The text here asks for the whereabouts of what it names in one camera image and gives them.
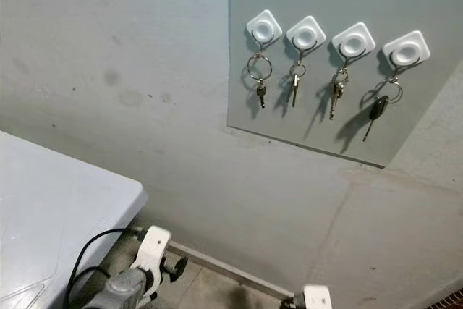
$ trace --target wall-mounted board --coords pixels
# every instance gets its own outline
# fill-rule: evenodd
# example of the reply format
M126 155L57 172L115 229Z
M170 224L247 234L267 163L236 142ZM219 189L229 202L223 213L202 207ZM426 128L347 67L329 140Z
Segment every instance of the wall-mounted board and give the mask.
M271 10L284 33L312 15L327 36L304 59L307 73L300 80L294 108L286 96L297 52L285 35L264 51L273 64L265 109L256 96L255 81L244 69L257 49L246 24L264 9ZM378 166L390 163L462 59L461 0L230 0L229 11L229 126ZM342 64L330 42L357 22L367 25L376 47L349 66L350 82L330 121L328 83ZM413 30L422 32L431 57L400 76L403 99L388 106L362 142L373 100L363 105L361 100L392 73L381 49Z

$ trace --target floor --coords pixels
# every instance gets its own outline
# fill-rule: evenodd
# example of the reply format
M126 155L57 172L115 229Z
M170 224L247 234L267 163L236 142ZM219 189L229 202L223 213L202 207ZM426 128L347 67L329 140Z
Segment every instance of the floor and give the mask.
M122 236L105 257L101 266L110 274L127 269L133 262L140 243ZM166 253L168 264L179 256ZM81 308L100 289L104 278L93 275L77 296L72 308ZM158 299L145 309L278 309L280 301L233 279L189 262L183 275L174 283L166 277L158 289Z

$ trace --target baseboard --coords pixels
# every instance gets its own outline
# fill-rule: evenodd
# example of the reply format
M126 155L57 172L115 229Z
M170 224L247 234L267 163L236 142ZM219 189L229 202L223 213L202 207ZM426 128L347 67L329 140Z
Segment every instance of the baseboard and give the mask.
M215 258L209 257L200 253L196 250L190 249L177 242L169 242L169 251L176 253L180 256L188 256L192 262L198 263L201 266L212 269L217 273L223 274L229 278L232 278L240 284L252 287L258 291L266 293L267 295L279 298L280 300L294 296L294 293L282 289L274 284L259 279L256 276L240 271L238 268L232 267L224 262L216 260Z

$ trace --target white table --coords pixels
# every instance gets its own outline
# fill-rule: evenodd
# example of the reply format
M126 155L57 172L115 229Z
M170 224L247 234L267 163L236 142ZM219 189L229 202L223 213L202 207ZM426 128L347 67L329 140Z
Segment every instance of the white table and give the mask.
M61 308L82 246L128 225L146 200L137 181L0 132L0 308ZM80 269L118 236L95 242Z

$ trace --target concrete wall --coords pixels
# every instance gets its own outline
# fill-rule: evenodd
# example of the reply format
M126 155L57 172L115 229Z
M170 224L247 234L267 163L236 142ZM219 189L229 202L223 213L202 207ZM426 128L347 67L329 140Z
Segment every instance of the concrete wall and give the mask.
M226 126L227 0L1 0L0 128L140 180L146 219L337 308L463 279L463 65L389 168Z

